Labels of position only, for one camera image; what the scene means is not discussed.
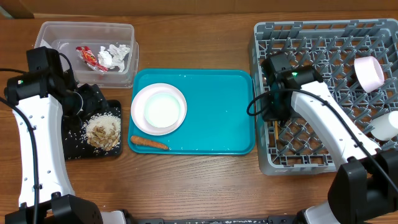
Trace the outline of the small white cup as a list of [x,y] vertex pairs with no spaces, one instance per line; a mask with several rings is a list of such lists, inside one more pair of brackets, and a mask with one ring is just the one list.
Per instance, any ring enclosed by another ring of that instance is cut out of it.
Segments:
[[371,134],[378,140],[388,141],[397,135],[397,111],[391,111],[370,122]]

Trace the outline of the cream bowl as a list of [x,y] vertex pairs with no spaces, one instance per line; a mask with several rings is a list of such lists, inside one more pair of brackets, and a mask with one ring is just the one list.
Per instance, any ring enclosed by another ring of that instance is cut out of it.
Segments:
[[155,128],[168,128],[180,117],[180,103],[171,94],[158,93],[146,101],[144,117]]

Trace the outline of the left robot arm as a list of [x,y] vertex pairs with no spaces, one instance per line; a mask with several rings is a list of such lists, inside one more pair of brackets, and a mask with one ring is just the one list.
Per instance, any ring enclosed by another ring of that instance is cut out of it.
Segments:
[[47,47],[27,51],[28,72],[8,79],[1,102],[12,109],[21,145],[19,209],[6,223],[132,223],[128,212],[102,212],[75,196],[62,140],[63,117],[86,118],[108,107],[97,85],[78,86],[64,70],[64,54]]

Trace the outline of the small white plate bowl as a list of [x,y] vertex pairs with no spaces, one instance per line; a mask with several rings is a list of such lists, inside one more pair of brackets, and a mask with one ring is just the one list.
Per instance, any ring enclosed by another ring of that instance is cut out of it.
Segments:
[[384,84],[384,74],[378,60],[373,56],[356,58],[354,71],[362,89],[369,93]]

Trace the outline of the red snack wrapper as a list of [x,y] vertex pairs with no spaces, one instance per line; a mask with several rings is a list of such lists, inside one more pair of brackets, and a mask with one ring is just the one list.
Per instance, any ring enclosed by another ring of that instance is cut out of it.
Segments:
[[108,68],[100,65],[91,49],[87,46],[76,47],[79,57],[94,71],[107,72]]

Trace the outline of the white rice pile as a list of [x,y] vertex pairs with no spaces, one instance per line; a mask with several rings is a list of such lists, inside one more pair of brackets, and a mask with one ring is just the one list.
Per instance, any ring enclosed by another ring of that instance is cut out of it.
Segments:
[[86,127],[86,132],[91,131],[95,126],[103,126],[106,129],[116,128],[116,131],[122,131],[121,129],[121,119],[114,116],[99,116],[91,119],[89,125]]

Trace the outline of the peanut shells pile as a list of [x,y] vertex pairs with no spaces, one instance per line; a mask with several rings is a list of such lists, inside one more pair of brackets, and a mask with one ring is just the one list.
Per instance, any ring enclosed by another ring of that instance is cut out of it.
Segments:
[[119,144],[119,131],[115,127],[106,129],[103,126],[95,126],[91,131],[86,132],[87,143],[95,148],[110,151]]

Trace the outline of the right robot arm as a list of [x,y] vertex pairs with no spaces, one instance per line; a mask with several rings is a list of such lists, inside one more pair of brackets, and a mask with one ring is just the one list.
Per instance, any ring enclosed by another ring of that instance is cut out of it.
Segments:
[[295,113],[309,123],[337,169],[328,199],[296,214],[295,223],[366,223],[397,211],[397,151],[383,151],[347,116],[311,65],[294,68],[286,54],[262,62],[270,90],[261,94],[265,121]]

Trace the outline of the foil wrapper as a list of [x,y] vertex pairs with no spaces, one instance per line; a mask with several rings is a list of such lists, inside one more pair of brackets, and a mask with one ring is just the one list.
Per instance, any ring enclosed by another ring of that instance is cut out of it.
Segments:
[[125,69],[124,58],[129,54],[130,47],[128,45],[119,45],[118,47],[110,44],[108,49],[101,46],[98,53],[98,63],[105,68],[105,71],[109,69],[119,68],[119,72],[123,72]]

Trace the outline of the large white plate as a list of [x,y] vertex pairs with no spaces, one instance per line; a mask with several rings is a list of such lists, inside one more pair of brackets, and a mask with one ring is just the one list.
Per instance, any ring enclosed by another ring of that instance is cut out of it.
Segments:
[[[158,93],[168,93],[173,95],[180,103],[180,117],[176,123],[168,128],[155,128],[150,125],[144,117],[146,101]],[[182,92],[176,87],[166,83],[155,83],[140,90],[132,100],[131,118],[133,123],[144,133],[153,136],[162,136],[177,130],[183,123],[187,115],[187,101]]]

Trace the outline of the orange carrot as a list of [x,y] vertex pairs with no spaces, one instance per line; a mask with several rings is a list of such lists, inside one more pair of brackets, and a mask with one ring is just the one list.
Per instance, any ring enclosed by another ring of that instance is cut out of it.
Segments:
[[142,138],[140,136],[131,136],[130,140],[133,144],[138,146],[153,147],[156,149],[162,149],[166,151],[169,150],[169,147],[166,146],[165,144],[150,139]]

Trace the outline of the wooden chopstick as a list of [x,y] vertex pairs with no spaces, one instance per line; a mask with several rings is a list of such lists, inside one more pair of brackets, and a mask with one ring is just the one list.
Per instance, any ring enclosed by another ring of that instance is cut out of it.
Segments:
[[275,135],[275,140],[279,140],[279,124],[277,121],[274,121],[274,135]]

